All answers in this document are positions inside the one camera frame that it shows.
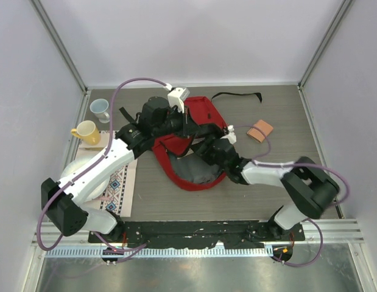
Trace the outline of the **red backpack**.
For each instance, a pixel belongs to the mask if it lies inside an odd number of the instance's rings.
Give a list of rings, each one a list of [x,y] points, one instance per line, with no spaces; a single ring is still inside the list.
[[[248,159],[239,156],[227,138],[231,130],[212,101],[197,96],[184,104],[182,114],[164,97],[151,97],[135,118],[121,108],[129,124],[115,138],[136,158],[152,151],[165,174],[183,190],[210,189],[225,177],[246,185],[242,170]]]

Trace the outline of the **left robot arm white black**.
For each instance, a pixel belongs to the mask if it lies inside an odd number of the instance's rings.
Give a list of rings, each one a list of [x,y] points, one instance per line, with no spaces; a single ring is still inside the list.
[[[159,137],[192,137],[198,129],[184,98],[172,94],[167,98],[151,97],[143,105],[138,121],[123,126],[85,165],[57,182],[48,178],[42,183],[43,215],[63,237],[87,230],[111,243],[118,242],[124,231],[120,217],[110,210],[87,209],[84,202],[113,172],[150,150]]]

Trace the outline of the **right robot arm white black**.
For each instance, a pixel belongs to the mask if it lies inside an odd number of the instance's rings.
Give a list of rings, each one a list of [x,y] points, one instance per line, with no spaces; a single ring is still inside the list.
[[[319,219],[340,192],[328,170],[306,156],[285,164],[239,156],[226,138],[206,139],[192,147],[208,165],[219,166],[236,184],[265,184],[283,188],[292,202],[281,206],[267,222],[269,235],[282,240],[305,219]]]

